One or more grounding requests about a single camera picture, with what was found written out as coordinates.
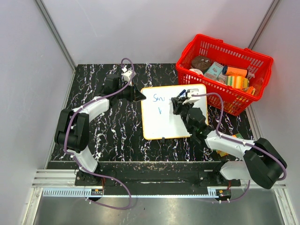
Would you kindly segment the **yellow framed whiteboard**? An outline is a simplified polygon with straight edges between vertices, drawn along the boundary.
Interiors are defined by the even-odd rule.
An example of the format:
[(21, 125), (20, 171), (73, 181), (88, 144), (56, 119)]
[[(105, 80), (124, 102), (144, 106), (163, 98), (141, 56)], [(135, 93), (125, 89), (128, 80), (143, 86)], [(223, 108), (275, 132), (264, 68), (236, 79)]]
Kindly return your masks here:
[(198, 94), (206, 93), (203, 84), (147, 87), (141, 90), (146, 97), (141, 101), (143, 137), (146, 140), (190, 137), (181, 117), (173, 114), (171, 98), (183, 90), (193, 89)]

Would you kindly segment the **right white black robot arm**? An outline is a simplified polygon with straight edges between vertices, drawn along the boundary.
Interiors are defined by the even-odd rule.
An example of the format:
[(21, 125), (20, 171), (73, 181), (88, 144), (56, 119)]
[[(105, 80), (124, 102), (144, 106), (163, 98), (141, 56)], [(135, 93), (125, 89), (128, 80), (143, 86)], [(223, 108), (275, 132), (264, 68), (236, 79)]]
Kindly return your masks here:
[(252, 180), (264, 189), (287, 176), (287, 163), (275, 147), (265, 138), (256, 141), (225, 135), (206, 124), (200, 108), (196, 108), (188, 97), (171, 98), (173, 114), (181, 117), (191, 138), (209, 149), (221, 150), (241, 159), (241, 165), (224, 163), (214, 172), (213, 180), (223, 186), (229, 180)]

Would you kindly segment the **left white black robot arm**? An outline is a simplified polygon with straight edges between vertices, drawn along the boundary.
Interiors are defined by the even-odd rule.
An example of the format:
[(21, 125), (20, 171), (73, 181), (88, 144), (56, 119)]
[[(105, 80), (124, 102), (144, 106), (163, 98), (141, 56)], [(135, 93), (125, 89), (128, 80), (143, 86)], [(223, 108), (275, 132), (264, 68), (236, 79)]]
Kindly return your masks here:
[(129, 70), (122, 75), (108, 75), (95, 97), (75, 109), (63, 109), (60, 112), (54, 141), (63, 147), (66, 154), (75, 158), (79, 169), (86, 172), (85, 180), (91, 185), (101, 182), (102, 175), (96, 169), (98, 162), (88, 147), (90, 122), (108, 111), (118, 100), (139, 102), (146, 97), (132, 82), (136, 75)]

